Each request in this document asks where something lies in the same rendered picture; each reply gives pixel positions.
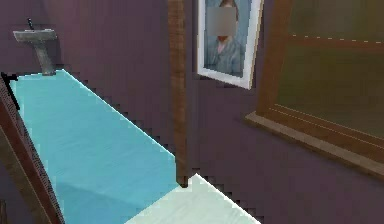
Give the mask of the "white framed portrait picture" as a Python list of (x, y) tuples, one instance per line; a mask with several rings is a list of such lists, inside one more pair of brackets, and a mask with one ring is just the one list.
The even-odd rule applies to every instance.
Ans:
[(197, 73), (251, 89), (264, 0), (198, 0)]

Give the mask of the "brown framed window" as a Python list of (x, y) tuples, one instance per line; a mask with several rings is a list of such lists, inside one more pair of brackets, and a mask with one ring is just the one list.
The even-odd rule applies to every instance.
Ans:
[(273, 0), (248, 122), (384, 180), (384, 0)]

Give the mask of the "brown wooden room door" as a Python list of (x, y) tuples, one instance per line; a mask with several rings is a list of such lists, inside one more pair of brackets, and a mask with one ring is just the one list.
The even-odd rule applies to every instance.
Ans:
[(14, 181), (36, 224), (66, 224), (19, 110), (0, 76), (0, 162)]

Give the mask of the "brown wooden door frame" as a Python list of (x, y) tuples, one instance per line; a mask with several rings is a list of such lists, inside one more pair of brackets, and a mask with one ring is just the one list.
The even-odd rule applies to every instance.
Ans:
[(176, 181), (188, 186), (184, 0), (167, 0)]

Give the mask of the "grey pedestal sink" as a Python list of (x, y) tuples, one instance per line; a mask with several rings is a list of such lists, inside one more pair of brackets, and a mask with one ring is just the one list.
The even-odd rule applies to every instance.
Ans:
[(56, 74), (46, 47), (47, 41), (57, 39), (56, 32), (53, 29), (14, 31), (13, 35), (17, 42), (27, 42), (34, 47), (43, 75), (52, 76)]

